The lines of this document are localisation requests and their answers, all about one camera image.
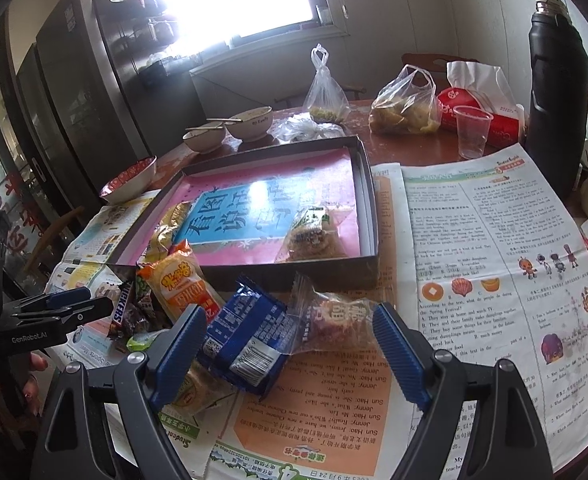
black thermos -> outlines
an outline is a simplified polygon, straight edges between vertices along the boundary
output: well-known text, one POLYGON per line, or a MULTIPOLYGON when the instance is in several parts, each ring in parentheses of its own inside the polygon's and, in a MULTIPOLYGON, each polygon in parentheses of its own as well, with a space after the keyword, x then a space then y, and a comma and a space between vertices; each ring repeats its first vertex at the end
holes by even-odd
POLYGON ((536 0, 532 101, 525 148, 561 200, 574 186, 588 107, 588 57, 561 0, 536 0))

wall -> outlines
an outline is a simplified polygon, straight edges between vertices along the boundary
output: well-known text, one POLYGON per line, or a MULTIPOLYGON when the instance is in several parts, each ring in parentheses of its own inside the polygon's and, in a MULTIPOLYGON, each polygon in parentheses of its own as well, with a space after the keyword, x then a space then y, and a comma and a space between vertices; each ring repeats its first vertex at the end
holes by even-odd
MULTIPOLYGON (((364 86, 372 98, 398 75, 405 52, 457 54, 449 0, 341 2, 349 16, 345 36, 281 45, 196 70, 194 84, 205 113, 229 116, 274 106, 276 98, 300 92, 304 97, 314 78, 310 51, 318 41, 330 54, 332 76, 340 84, 364 86)), ((293 104, 301 103, 302 98, 293 104)))
MULTIPOLYGON (((365 86, 374 97, 402 68, 403 53, 438 52, 501 66, 514 97, 529 109, 533 0, 343 1, 348 36, 320 40, 339 83, 365 86)), ((588 53, 588 23, 565 1, 588 53)), ((197 70, 194 83, 206 114, 234 114, 304 92, 314 77, 309 51, 315 44, 279 46, 197 70)))
MULTIPOLYGON (((588 54, 588 23, 571 0, 565 2, 588 54)), ((534 0, 452 0, 452 9, 458 54, 501 66, 516 101, 529 109, 534 0)))
POLYGON ((45 19, 59 0, 13 0, 9 7, 10 48, 18 71, 45 19))

orange snack bag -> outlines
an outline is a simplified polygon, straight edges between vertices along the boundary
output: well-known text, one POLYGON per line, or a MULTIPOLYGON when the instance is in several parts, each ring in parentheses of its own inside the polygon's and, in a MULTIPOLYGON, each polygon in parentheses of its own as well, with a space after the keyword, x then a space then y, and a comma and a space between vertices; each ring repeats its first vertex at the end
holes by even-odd
POLYGON ((143 267, 138 275, 148 282, 172 322, 187 305, 196 303, 203 307, 210 323, 225 303, 203 279, 196 256, 185 241, 166 258, 143 267))

white bowl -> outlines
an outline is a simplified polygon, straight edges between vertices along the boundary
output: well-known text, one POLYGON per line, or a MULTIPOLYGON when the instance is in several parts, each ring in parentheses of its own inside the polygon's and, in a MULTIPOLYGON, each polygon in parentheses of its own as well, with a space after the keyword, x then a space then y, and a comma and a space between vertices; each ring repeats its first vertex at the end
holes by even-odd
POLYGON ((232 137, 246 141, 258 140, 264 137, 272 126, 274 113, 271 106, 255 108, 247 112, 241 112, 230 119, 242 119, 242 123, 226 123, 232 137))
MULTIPOLYGON (((208 126, 216 128, 217 126, 223 126, 223 123, 215 121, 203 125, 204 128, 208 126)), ((216 150, 223 143, 227 132, 224 126, 219 130, 192 130, 183 136, 183 142, 193 152, 209 153, 216 150)))
POLYGON ((152 183, 155 174, 156 157, 142 158, 105 184, 99 196, 109 205, 122 204, 140 196, 152 183))

blue snack wrapper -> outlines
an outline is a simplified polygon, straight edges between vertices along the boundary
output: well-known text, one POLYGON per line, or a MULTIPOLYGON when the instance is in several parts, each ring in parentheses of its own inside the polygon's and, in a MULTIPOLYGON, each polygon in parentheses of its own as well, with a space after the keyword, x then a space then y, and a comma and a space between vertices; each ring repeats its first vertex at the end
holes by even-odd
POLYGON ((264 397, 288 358, 296 319, 245 276, 210 323, 197 359, 213 375, 264 397))

